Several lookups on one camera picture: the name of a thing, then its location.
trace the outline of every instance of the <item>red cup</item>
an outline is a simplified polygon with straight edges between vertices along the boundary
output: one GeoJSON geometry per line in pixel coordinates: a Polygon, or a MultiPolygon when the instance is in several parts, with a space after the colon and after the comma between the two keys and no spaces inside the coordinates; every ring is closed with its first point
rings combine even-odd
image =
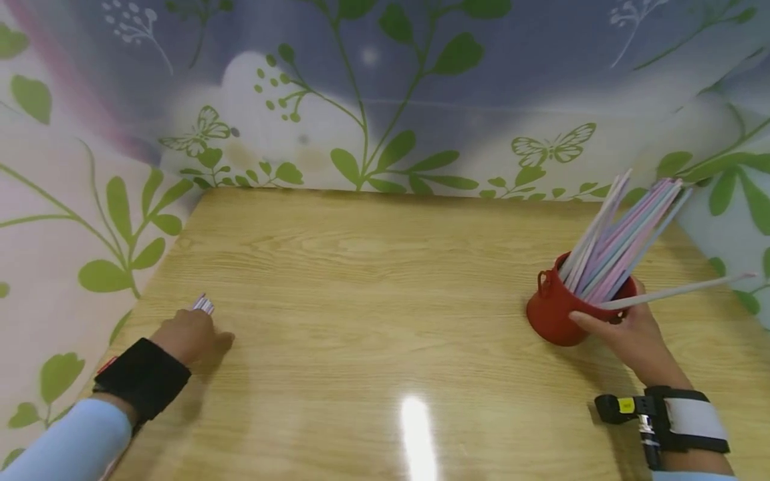
{"type": "MultiPolygon", "coordinates": [[[[624,309],[605,310],[578,299],[559,279],[559,267],[570,255],[562,254],[556,259],[554,268],[540,271],[537,275],[537,292],[527,302],[527,318],[532,329],[543,339],[557,346],[576,346],[588,337],[588,333],[575,324],[569,314],[572,311],[611,321],[625,315],[624,309]]],[[[613,299],[636,296],[636,285],[629,278],[613,299]]]]}

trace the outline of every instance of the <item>table surface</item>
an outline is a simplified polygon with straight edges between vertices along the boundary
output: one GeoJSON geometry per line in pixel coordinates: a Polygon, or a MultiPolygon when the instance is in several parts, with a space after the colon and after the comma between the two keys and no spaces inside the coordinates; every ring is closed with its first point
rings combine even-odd
{"type": "MultiPolygon", "coordinates": [[[[524,316],[536,275],[598,204],[208,192],[106,357],[206,292],[237,334],[140,433],[115,481],[649,479],[634,423],[589,406],[638,383],[596,339],[524,316]]],[[[671,227],[636,270],[714,277],[671,227]]],[[[729,289],[653,305],[718,407],[742,480],[770,471],[770,334],[729,289]]]]}

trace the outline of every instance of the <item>sleeve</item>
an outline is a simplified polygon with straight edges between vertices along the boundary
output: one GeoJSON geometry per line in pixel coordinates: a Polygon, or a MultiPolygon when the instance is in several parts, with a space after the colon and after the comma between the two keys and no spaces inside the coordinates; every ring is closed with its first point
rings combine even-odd
{"type": "Polygon", "coordinates": [[[686,473],[684,471],[653,471],[652,481],[738,481],[733,476],[711,473],[686,473]]]}
{"type": "Polygon", "coordinates": [[[5,468],[0,480],[98,481],[130,440],[131,424],[123,411],[84,399],[5,468]]]}

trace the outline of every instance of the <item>hand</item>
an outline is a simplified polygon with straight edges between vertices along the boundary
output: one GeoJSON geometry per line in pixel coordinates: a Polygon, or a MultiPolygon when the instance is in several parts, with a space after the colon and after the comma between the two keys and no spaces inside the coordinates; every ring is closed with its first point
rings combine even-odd
{"type": "MultiPolygon", "coordinates": [[[[644,294],[644,284],[636,278],[632,279],[637,292],[644,294]]],[[[600,321],[577,311],[570,313],[570,319],[583,330],[604,341],[646,386],[693,389],[666,347],[658,323],[647,304],[631,307],[626,317],[618,324],[600,321]]]]}
{"type": "Polygon", "coordinates": [[[231,332],[217,332],[211,316],[200,309],[176,311],[174,318],[163,321],[149,338],[185,366],[200,359],[215,344],[229,348],[234,339],[231,332]]]}

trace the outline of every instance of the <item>right hand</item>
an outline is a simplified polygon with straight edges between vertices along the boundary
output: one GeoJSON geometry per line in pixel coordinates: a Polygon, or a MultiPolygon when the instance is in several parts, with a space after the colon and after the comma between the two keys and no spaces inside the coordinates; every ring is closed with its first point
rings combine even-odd
{"type": "MultiPolygon", "coordinates": [[[[644,294],[644,284],[636,278],[632,279],[637,293],[644,294]]],[[[578,311],[571,312],[570,319],[583,330],[604,341],[646,386],[693,389],[668,350],[658,323],[647,304],[631,307],[618,324],[610,324],[578,311]]]]}

